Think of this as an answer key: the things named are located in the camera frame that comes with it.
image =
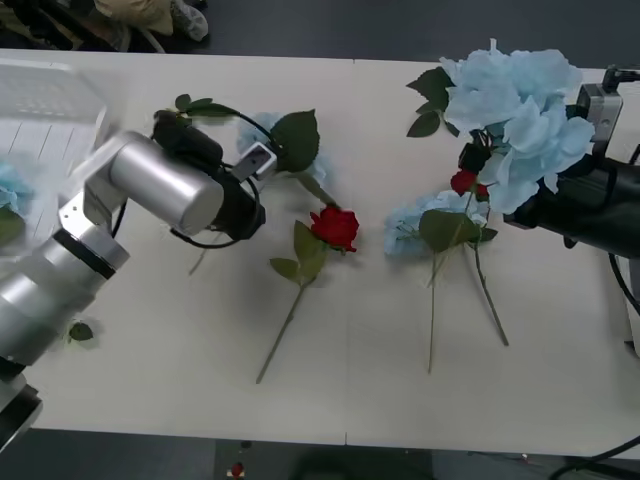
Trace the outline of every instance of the plastic container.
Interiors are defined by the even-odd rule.
[[[107,107],[68,65],[0,59],[0,161],[33,188],[20,238],[0,247],[6,263],[58,227],[58,192],[106,134]]]

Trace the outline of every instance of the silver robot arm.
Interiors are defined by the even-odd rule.
[[[234,170],[262,179],[275,160],[256,144]],[[236,190],[242,180],[236,175]],[[129,258],[110,231],[114,211],[131,199],[191,236],[212,225],[221,209],[234,214],[234,195],[134,132],[111,138],[73,172],[60,201],[62,228],[0,279],[0,451],[42,408],[22,370],[47,351]]]

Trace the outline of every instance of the white table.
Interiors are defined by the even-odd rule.
[[[499,225],[483,262],[511,346],[501,345],[468,260],[439,281],[427,376],[429,265],[382,252],[382,221],[444,186],[462,140],[405,138],[421,104],[404,87],[432,66],[405,62],[0,51],[81,69],[125,128],[149,132],[177,94],[246,113],[316,108],[332,192],[361,221],[359,251],[305,297],[262,385],[255,376],[293,288],[267,260],[291,254],[290,229],[318,204],[295,186],[265,190],[268,223],[208,255],[131,208],[132,259],[88,314],[99,348],[62,349],[27,372],[45,410],[37,426],[309,443],[586,455],[640,432],[640,361],[621,340],[626,316],[604,256],[558,236]],[[587,72],[592,80],[600,73]],[[610,155],[637,129],[627,101]],[[215,130],[234,159],[235,129]],[[640,451],[628,456],[639,457]]]

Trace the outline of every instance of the blue hydrangea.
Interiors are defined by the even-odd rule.
[[[463,196],[453,190],[437,195],[425,195],[416,200],[411,207],[397,208],[385,220],[384,251],[387,255],[417,256],[428,253],[427,245],[420,238],[418,229],[422,214],[428,210],[462,213],[477,225],[487,223],[489,204],[478,202],[470,192]]]
[[[0,161],[0,208],[9,208],[25,218],[33,189],[22,179],[16,169],[5,161]]]
[[[252,118],[266,130],[271,131],[282,117],[283,115],[280,113],[263,112],[254,115]],[[238,153],[243,154],[256,142],[267,144],[269,139],[250,123],[241,121],[238,127],[238,138],[236,140],[236,150]],[[321,188],[325,188],[327,183],[330,182],[331,164],[329,162],[329,156],[324,152],[322,147],[320,147],[318,156],[306,171],[311,174]]]
[[[558,50],[505,55],[495,40],[489,50],[477,50],[466,60],[440,62],[454,84],[444,118],[461,132],[513,118],[529,97],[546,109],[582,81],[580,70]]]
[[[582,118],[567,120],[563,103],[541,112],[530,97],[505,124],[504,143],[478,175],[478,181],[489,186],[491,208],[513,213],[538,192],[540,179],[557,192],[557,174],[584,156],[594,133]]]
[[[513,213],[538,192],[538,181],[557,191],[558,173],[588,151],[595,129],[567,119],[565,96],[582,80],[558,50],[473,52],[466,60],[441,59],[455,85],[444,117],[462,132],[486,128],[493,156],[478,176],[488,185],[491,208]]]

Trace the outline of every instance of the floor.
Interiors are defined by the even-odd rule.
[[[580,67],[639,58],[637,0],[209,0],[204,12],[210,36],[200,44],[166,39],[169,52],[434,61],[466,56],[496,38],[505,51],[558,48]],[[335,469],[316,472],[318,459]],[[314,479],[533,480],[562,461],[271,443],[243,448],[224,440],[32,430],[0,456],[0,478],[223,479],[238,460],[248,479],[261,480],[296,472],[295,478]]]
[[[2,480],[544,480],[549,456],[332,447],[32,430],[0,456]],[[616,462],[637,472],[640,462]],[[605,479],[580,473],[562,480]]]
[[[435,61],[496,38],[557,48],[579,67],[639,60],[635,0],[208,0],[210,35],[169,50],[213,55]]]

